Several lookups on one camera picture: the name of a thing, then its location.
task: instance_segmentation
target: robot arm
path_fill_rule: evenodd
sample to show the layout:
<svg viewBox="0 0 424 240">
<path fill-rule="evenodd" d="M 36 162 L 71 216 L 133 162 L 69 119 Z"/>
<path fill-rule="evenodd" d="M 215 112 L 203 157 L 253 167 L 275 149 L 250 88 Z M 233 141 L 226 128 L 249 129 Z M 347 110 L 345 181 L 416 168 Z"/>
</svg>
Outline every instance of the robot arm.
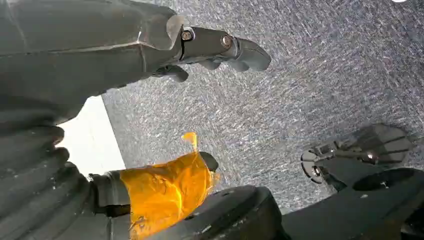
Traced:
<svg viewBox="0 0 424 240">
<path fill-rule="evenodd" d="M 183 28 L 171 9 L 131 0 L 0 0 L 0 27 L 5 240 L 128 239 L 123 185 L 110 176 L 88 182 L 56 148 L 64 136 L 56 124 L 88 97 L 151 76 L 182 82 L 182 64 L 263 71 L 271 61 L 254 42 Z M 112 192 L 121 197 L 102 198 Z"/>
</svg>

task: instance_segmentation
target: gray carpet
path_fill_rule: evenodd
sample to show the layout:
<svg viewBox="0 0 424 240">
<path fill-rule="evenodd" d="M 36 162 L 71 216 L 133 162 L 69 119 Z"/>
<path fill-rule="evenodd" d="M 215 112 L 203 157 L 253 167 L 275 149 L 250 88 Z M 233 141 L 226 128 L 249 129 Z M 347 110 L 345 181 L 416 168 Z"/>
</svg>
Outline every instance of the gray carpet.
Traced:
<svg viewBox="0 0 424 240">
<path fill-rule="evenodd" d="M 373 123 L 424 136 L 424 1 L 169 0 L 192 26 L 260 43 L 266 72 L 185 66 L 185 83 L 148 79 L 103 96 L 127 167 L 191 149 L 185 132 L 220 163 L 218 189 L 271 189 L 293 211 L 328 196 L 300 168 L 306 146 Z M 422 169 L 421 141 L 409 166 Z"/>
</svg>

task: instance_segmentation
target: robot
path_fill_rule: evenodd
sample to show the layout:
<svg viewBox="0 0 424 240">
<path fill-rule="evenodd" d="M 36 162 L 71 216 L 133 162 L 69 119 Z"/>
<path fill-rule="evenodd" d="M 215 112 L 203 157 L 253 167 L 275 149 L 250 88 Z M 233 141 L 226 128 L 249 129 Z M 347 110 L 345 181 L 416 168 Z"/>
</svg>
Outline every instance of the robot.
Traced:
<svg viewBox="0 0 424 240">
<path fill-rule="evenodd" d="M 173 10 L 138 1 L 3 0 L 0 9 L 0 239 L 4 240 L 130 237 L 130 199 L 119 172 L 92 175 L 88 181 L 67 162 L 68 151 L 56 148 L 64 137 L 57 124 L 74 118 L 88 97 L 149 77 L 184 82 L 188 77 L 180 67 L 184 64 L 213 70 L 226 63 L 242 72 L 264 71 L 271 62 L 250 40 L 220 30 L 184 27 Z M 367 138 L 331 145 L 337 148 L 335 153 L 326 152 L 328 147 L 312 147 L 302 156 L 307 176 L 334 190 L 322 202 L 282 215 L 265 187 L 226 189 L 150 239 L 422 237 L 424 173 L 379 168 L 365 159 L 369 149 L 350 150 L 372 139 L 374 159 L 387 152 L 408 152 L 408 140 L 403 143 L 406 148 L 377 150 L 406 137 L 397 128 L 376 128 L 384 127 L 365 130 Z M 387 132 L 400 135 L 376 141 Z M 200 155 L 214 171 L 216 160 L 205 152 Z"/>
</svg>

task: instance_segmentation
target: white wall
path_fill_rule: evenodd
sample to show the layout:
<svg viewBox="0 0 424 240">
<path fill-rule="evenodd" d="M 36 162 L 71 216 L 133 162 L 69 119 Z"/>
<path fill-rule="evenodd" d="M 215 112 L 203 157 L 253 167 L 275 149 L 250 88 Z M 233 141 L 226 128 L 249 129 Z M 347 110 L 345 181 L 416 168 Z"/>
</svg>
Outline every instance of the white wall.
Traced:
<svg viewBox="0 0 424 240">
<path fill-rule="evenodd" d="M 90 97 L 79 115 L 60 127 L 65 137 L 59 146 L 68 149 L 69 161 L 85 176 L 125 169 L 101 96 Z"/>
</svg>

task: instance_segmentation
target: metal screw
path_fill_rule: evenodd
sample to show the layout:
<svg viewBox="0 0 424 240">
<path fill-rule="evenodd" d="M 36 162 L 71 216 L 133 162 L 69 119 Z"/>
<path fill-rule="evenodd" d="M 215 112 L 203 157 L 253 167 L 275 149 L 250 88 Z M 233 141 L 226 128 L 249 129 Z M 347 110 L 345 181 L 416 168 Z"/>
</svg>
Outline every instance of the metal screw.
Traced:
<svg viewBox="0 0 424 240">
<path fill-rule="evenodd" d="M 312 168 L 312 175 L 314 175 L 315 177 L 321 176 L 321 172 L 320 172 L 320 170 L 318 169 L 317 166 L 313 166 L 313 168 Z"/>
<path fill-rule="evenodd" d="M 229 48 L 231 48 L 231 45 L 233 44 L 233 40 L 231 39 L 230 36 L 224 35 L 221 38 L 221 44 L 222 44 L 222 46 L 224 46 L 224 48 L 229 49 Z"/>
<path fill-rule="evenodd" d="M 193 39 L 193 35 L 190 31 L 183 31 L 181 33 L 181 38 L 183 41 L 190 41 Z"/>
</svg>

